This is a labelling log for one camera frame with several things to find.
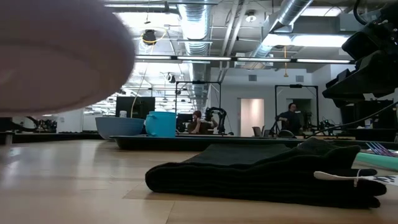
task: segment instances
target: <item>ceiling duct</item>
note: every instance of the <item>ceiling duct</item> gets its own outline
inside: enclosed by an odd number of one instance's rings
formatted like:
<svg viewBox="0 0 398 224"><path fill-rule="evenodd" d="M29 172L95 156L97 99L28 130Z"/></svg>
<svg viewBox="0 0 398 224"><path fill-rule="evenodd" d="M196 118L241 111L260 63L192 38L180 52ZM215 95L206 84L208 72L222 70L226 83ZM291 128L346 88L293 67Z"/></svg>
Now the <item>ceiling duct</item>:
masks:
<svg viewBox="0 0 398 224"><path fill-rule="evenodd" d="M168 2L164 4L137 4L136 2L119 2L119 1L104 1L106 7L110 7L113 12L146 12L146 13L164 13L177 14L176 5L170 5Z"/></svg>
<svg viewBox="0 0 398 224"><path fill-rule="evenodd" d="M280 10L267 16L262 28L263 40L257 49L252 53L251 57L265 57L271 51L273 46L267 45L265 42L268 34L283 26L292 26L300 17L303 11L312 3L313 0L284 0L280 6Z"/></svg>
<svg viewBox="0 0 398 224"><path fill-rule="evenodd" d="M211 6L199 4L181 4L178 5L181 15L181 30L184 39L204 40L208 38L209 21ZM208 44L204 42L186 42L185 49L188 55L204 56L208 55ZM192 63L190 65L192 81L209 81L210 66L205 63ZM206 105L206 91L208 85L192 85L193 94L196 98L197 109L203 110Z"/></svg>

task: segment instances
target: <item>man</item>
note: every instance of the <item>man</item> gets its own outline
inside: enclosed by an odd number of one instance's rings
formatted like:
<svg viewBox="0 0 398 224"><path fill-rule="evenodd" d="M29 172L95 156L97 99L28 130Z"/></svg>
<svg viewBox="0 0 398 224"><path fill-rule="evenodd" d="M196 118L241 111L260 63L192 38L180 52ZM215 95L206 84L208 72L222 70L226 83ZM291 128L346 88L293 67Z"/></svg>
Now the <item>man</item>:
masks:
<svg viewBox="0 0 398 224"><path fill-rule="evenodd" d="M188 124L188 132L190 134L213 134L210 133L209 129L214 129L218 126L214 118L211 118L211 123L203 122L200 120L201 112L193 112L193 122Z"/></svg>
<svg viewBox="0 0 398 224"><path fill-rule="evenodd" d="M277 119L282 121L282 130L291 131L293 134L298 135L301 124L299 116L295 113L297 107L296 104L289 104L289 110L285 113L281 113Z"/></svg>

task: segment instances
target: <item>folded towel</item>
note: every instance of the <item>folded towel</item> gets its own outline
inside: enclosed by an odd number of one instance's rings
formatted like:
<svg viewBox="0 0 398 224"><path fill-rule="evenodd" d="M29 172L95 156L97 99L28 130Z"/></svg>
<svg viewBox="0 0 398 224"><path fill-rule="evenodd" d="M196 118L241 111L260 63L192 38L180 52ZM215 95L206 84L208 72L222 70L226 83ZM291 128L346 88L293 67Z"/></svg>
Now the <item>folded towel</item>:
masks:
<svg viewBox="0 0 398 224"><path fill-rule="evenodd" d="M337 147L311 138L295 148L211 145L184 162L153 167L146 183L154 192L301 203L340 208L379 207L374 196L386 193L380 183L329 181L315 171L356 176L351 169L359 146ZM375 175L373 169L360 175Z"/></svg>

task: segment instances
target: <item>light wood floor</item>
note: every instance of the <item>light wood floor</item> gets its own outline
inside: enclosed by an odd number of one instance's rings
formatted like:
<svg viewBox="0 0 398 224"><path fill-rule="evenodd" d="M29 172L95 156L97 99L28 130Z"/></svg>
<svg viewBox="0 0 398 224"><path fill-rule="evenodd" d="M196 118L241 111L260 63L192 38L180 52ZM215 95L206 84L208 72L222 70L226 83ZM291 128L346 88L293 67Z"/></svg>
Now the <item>light wood floor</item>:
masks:
<svg viewBox="0 0 398 224"><path fill-rule="evenodd" d="M145 185L146 171L195 152L119 151L106 141L1 150L2 224L398 223L395 188L374 210L156 194Z"/></svg>

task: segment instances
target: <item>doorway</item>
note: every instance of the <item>doorway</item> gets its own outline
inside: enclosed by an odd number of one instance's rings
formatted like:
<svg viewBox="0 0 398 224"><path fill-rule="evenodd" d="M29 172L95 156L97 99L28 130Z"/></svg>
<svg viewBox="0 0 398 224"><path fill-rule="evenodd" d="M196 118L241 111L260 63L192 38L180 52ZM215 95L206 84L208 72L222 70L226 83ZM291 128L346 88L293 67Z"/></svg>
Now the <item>doorway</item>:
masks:
<svg viewBox="0 0 398 224"><path fill-rule="evenodd" d="M254 136L252 127L262 128L264 122L264 99L239 99L239 135L241 137Z"/></svg>

